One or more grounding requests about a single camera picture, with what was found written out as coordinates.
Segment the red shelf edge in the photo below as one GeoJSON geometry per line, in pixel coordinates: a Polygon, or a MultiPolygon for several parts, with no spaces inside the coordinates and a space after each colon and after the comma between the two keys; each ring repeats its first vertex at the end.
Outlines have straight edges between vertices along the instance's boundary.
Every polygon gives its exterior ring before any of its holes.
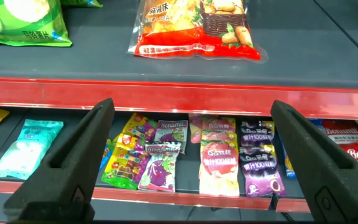
{"type": "Polygon", "coordinates": [[[358,119],[358,89],[213,83],[0,78],[0,106],[270,116],[274,100],[309,118],[358,119]]]}
{"type": "Polygon", "coordinates": [[[280,198],[276,212],[308,212],[310,209],[305,199],[280,198]]]}
{"type": "MultiPolygon", "coordinates": [[[[21,182],[0,181],[0,193],[12,194],[21,182]]],[[[118,200],[140,203],[160,203],[169,205],[205,206],[217,208],[243,208],[268,210],[271,198],[216,197],[198,194],[147,192],[95,187],[94,199],[118,200]]]]}

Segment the green snack bag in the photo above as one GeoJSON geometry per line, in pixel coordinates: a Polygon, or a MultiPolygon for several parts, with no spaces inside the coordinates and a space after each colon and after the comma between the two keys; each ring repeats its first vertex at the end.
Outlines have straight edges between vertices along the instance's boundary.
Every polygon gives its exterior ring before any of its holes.
{"type": "Polygon", "coordinates": [[[63,6],[103,7],[98,0],[61,0],[63,6]]]}
{"type": "Polygon", "coordinates": [[[0,0],[0,43],[71,46],[59,0],[0,0]]]}

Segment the upper shelf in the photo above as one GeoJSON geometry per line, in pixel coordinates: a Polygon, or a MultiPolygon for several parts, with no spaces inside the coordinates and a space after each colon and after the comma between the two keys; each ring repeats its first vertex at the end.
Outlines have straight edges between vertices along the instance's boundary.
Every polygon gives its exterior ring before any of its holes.
{"type": "Polygon", "coordinates": [[[307,117],[358,119],[358,48],[312,0],[249,1],[265,64],[129,55],[139,1],[102,2],[65,10],[71,48],[0,45],[0,105],[91,108],[112,97],[118,110],[270,116],[278,99],[307,117]]]}

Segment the basket image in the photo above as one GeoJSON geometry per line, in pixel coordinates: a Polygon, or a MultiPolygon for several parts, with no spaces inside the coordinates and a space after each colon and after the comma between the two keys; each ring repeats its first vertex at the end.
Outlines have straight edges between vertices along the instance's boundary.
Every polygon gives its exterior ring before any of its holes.
{"type": "Polygon", "coordinates": [[[245,14],[207,14],[203,1],[200,3],[200,14],[203,18],[204,33],[211,37],[221,37],[222,33],[227,32],[227,24],[232,27],[247,27],[245,14]]]}

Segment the teal candy bag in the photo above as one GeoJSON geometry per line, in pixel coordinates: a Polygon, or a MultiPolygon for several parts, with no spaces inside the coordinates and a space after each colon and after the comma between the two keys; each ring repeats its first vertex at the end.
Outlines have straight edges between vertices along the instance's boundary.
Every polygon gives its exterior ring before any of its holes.
{"type": "Polygon", "coordinates": [[[62,0],[62,6],[103,7],[98,0],[62,0]]]}
{"type": "Polygon", "coordinates": [[[62,127],[61,121],[26,119],[17,141],[0,159],[0,177],[27,180],[38,168],[62,127]]]}
{"type": "Polygon", "coordinates": [[[69,47],[59,0],[0,0],[0,43],[69,47]]]}

